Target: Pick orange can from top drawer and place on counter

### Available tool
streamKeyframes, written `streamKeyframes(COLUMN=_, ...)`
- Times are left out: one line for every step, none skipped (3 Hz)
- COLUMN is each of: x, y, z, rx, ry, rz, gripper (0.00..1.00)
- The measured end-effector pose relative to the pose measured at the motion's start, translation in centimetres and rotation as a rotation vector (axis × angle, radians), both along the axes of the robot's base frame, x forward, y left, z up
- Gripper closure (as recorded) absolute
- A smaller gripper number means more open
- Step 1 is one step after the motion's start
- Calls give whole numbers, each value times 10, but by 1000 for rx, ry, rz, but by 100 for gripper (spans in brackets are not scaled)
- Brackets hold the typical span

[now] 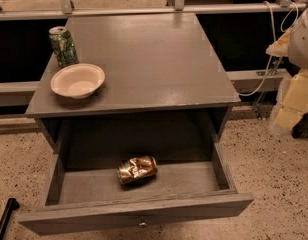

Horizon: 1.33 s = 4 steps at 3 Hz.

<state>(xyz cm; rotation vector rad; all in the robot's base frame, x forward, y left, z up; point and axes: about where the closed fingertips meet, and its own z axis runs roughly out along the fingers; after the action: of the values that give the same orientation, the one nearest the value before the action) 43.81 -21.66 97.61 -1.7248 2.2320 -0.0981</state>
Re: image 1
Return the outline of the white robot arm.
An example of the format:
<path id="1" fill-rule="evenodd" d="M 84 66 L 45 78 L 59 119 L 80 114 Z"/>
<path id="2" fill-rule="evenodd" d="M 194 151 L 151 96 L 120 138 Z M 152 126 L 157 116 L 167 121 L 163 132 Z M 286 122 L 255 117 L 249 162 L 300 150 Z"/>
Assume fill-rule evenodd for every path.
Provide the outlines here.
<path id="1" fill-rule="evenodd" d="M 299 68 L 296 75 L 283 81 L 272 113 L 273 126 L 291 131 L 308 113 L 308 6 L 291 28 L 266 49 L 268 55 L 287 57 Z"/>

